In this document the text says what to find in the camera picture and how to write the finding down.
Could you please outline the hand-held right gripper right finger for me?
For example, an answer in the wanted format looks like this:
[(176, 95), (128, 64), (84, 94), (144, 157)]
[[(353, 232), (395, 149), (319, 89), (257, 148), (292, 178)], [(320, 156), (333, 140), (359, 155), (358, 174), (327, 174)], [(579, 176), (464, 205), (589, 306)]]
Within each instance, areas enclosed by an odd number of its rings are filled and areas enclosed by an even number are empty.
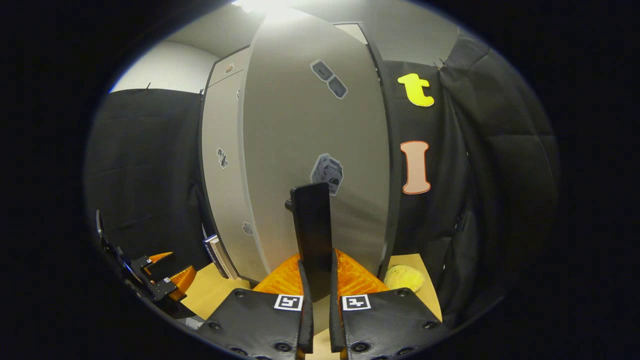
[(406, 360), (451, 334), (408, 287), (385, 287), (356, 260), (333, 251), (329, 336), (342, 360)]

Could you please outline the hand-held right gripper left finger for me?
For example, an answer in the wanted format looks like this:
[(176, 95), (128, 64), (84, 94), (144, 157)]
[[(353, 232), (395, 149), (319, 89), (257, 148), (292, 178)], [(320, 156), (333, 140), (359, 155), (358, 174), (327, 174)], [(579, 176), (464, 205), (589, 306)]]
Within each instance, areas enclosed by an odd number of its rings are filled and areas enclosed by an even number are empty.
[(304, 360), (313, 352), (313, 301), (299, 255), (254, 289), (235, 288), (199, 326), (206, 342), (243, 360)]

